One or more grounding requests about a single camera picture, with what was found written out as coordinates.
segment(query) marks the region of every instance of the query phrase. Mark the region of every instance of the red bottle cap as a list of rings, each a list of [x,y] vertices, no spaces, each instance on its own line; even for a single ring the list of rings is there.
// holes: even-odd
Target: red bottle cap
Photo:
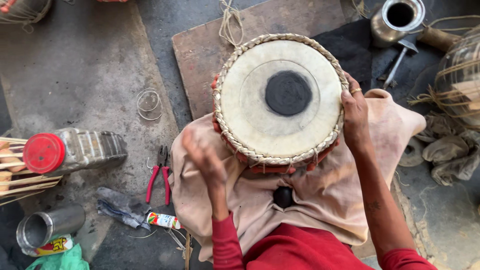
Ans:
[[[65,145],[55,134],[33,135],[24,147],[25,165],[36,173],[53,172],[61,165],[64,157]]]

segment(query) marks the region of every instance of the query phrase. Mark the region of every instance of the tattoo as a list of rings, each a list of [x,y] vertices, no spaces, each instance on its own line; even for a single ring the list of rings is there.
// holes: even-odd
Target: tattoo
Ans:
[[[367,203],[365,211],[369,213],[375,213],[376,210],[380,210],[380,203],[375,200],[372,203]]]

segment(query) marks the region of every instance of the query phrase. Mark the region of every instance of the green plastic bag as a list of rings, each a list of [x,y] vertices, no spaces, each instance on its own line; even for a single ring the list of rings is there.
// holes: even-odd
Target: green plastic bag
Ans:
[[[60,254],[39,257],[27,270],[33,270],[38,264],[42,265],[40,270],[90,270],[88,263],[82,259],[79,244]]]

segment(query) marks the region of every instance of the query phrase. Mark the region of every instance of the tabla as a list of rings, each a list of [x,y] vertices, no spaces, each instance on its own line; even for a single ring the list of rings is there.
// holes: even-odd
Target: tabla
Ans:
[[[348,82],[335,57],[305,36],[268,34],[243,44],[212,88],[218,131],[250,166],[316,162],[343,127]]]

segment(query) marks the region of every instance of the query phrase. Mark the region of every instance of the beige cloth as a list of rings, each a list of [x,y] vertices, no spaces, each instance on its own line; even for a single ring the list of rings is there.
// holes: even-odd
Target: beige cloth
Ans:
[[[369,107],[369,127],[375,154],[388,186],[400,156],[413,135],[425,128],[425,119],[392,100],[380,89],[365,94]],[[212,114],[189,124],[197,136],[213,146],[228,173],[227,203],[233,212],[243,254],[280,223],[332,232],[341,242],[361,245],[367,240],[368,225],[355,161],[343,136],[340,145],[314,171],[297,168],[292,175],[243,172],[240,163],[213,130]],[[172,186],[175,212],[180,223],[202,245],[199,259],[212,256],[212,208],[206,185],[198,169],[186,157],[182,133],[172,145]],[[293,188],[293,206],[281,209],[273,203],[279,186]]]

